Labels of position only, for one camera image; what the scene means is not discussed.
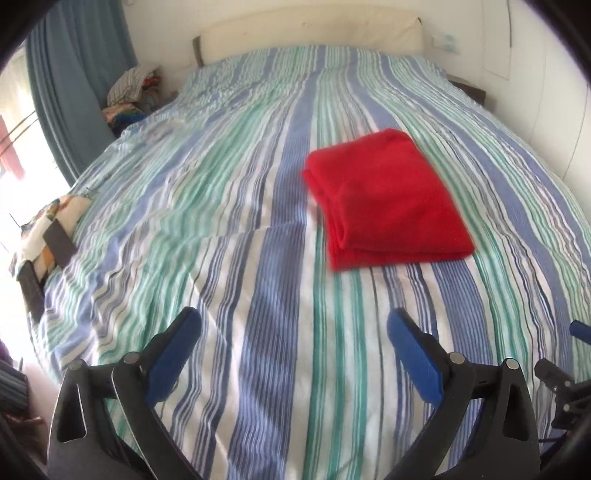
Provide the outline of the red knit sweater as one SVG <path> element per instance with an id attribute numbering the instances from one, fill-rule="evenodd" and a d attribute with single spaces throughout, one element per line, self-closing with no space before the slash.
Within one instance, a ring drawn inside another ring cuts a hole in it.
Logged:
<path id="1" fill-rule="evenodd" d="M 475 251 L 444 182 L 400 130 L 315 150 L 301 175 L 324 215 L 335 271 L 455 261 Z"/>

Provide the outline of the pile of clothes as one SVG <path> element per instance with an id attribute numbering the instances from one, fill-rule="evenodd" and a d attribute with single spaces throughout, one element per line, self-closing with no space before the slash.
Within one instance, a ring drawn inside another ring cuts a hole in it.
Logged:
<path id="1" fill-rule="evenodd" d="M 116 138 L 129 126 L 176 99 L 178 91 L 162 91 L 161 81 L 159 65 L 139 64 L 125 71 L 113 84 L 102 116 Z"/>

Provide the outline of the dark bedside table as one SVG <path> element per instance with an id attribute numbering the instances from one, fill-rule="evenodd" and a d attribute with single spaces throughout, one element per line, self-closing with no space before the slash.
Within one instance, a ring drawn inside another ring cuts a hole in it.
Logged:
<path id="1" fill-rule="evenodd" d="M 447 79 L 451 84 L 464 91 L 472 100 L 477 102 L 479 105 L 485 106 L 487 96 L 485 90 L 479 88 L 478 86 L 472 84 L 468 80 L 465 80 L 461 77 L 448 74 Z"/>

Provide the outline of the striped blue green bedspread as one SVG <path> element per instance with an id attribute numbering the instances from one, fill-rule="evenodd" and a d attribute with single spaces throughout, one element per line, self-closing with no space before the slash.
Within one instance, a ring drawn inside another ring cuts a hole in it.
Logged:
<path id="1" fill-rule="evenodd" d="M 472 235 L 457 262 L 335 273 L 301 172 L 308 153 L 395 128 L 445 182 Z M 129 127 L 74 192 L 76 255 L 31 328 L 44 370 L 110 363 L 186 306 L 204 327 L 157 406 L 204 478 L 382 479 L 430 408 L 387 335 L 408 311 L 447 350 L 521 365 L 538 430 L 546 358 L 580 378 L 590 350 L 590 227 L 535 151 L 421 57 L 259 50 L 194 71 Z"/>

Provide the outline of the cream padded headboard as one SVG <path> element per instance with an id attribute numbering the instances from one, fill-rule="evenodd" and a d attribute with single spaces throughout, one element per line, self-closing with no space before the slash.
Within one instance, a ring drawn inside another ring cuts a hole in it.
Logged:
<path id="1" fill-rule="evenodd" d="M 192 40 L 200 67 L 254 50 L 307 45 L 421 56 L 423 24 L 416 13 L 383 6 L 295 6 L 224 20 Z"/>

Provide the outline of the blue curtain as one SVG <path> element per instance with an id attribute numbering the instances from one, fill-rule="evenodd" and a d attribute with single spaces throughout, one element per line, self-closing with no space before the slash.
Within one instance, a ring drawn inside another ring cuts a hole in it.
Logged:
<path id="1" fill-rule="evenodd" d="M 136 65 L 122 2 L 58 1 L 25 47 L 43 135 L 72 185 L 115 140 L 102 109 L 116 80 Z"/>

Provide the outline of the white wall panel door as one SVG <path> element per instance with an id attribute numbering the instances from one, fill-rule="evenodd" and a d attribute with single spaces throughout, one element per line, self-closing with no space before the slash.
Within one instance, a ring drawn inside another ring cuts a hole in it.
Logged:
<path id="1" fill-rule="evenodd" d="M 512 25 L 507 0 L 484 0 L 484 70 L 502 79 L 510 78 Z"/>

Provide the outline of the white wall socket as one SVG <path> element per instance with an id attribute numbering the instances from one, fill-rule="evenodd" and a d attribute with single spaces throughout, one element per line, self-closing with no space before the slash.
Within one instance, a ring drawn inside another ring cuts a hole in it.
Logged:
<path id="1" fill-rule="evenodd" d="M 459 54 L 456 37 L 451 34 L 433 35 L 431 44 L 434 49 L 445 51 L 452 54 Z"/>

